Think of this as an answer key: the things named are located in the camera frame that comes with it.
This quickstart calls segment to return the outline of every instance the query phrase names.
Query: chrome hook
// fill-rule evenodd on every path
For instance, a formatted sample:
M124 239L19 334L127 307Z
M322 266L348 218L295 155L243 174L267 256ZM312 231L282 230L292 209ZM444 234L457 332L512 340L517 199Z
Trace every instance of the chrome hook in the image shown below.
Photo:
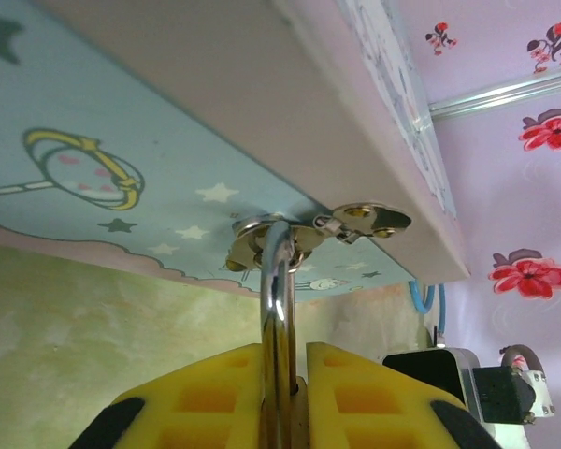
M291 447L291 395L297 391L294 259L294 232L287 222L278 221L266 232L260 289L264 409L271 449Z

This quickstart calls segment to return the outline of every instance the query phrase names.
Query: blue wire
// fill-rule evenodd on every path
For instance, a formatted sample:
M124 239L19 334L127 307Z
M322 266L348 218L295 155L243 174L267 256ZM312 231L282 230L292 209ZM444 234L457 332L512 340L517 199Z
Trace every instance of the blue wire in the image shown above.
M422 299L422 295L420 294L420 288L418 287L418 283L416 281L410 281L410 293L411 298L413 299L413 305L415 306L416 311L421 313L422 315L426 315L431 309L432 305L434 304L434 291L435 286L430 285L428 287L428 291L426 292L426 298ZM447 320L447 307L446 307L446 300L445 300L445 286L444 284L439 284L439 333L444 334L445 332L445 322Z

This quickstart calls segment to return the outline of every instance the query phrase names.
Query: metal hinge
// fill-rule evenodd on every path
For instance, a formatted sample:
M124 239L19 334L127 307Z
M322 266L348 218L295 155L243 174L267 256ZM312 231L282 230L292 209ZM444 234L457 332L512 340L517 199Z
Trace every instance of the metal hinge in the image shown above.
M269 214L233 224L236 239L226 257L227 269L240 272L259 268L266 233L279 220L285 219L280 214ZM332 215L318 215L311 225L290 223L295 241L292 266L297 269L328 238L346 244L352 244L360 237L388 239L403 232L410 224L411 218L404 213L378 203L342 206L333 210Z
M332 216L318 215L313 225L328 237L352 244L360 237L388 239L405 231L411 218L378 203L356 203L333 210Z

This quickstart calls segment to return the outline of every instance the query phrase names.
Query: yellow plastic piece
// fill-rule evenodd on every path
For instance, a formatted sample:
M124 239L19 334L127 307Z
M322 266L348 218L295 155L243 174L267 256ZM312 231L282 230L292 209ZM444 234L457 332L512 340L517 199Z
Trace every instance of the yellow plastic piece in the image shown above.
M146 404L116 449L257 449L262 407L260 344L178 369L113 403Z
M308 345L312 449L458 449L430 408L454 396L324 343Z

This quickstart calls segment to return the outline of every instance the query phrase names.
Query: mottled green wall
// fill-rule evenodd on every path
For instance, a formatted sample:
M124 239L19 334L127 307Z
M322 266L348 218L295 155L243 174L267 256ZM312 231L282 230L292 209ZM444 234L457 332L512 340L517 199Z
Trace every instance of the mottled green wall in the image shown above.
M415 348L402 286L297 305L303 343ZM0 248L0 448L62 449L122 391L259 341L257 299Z

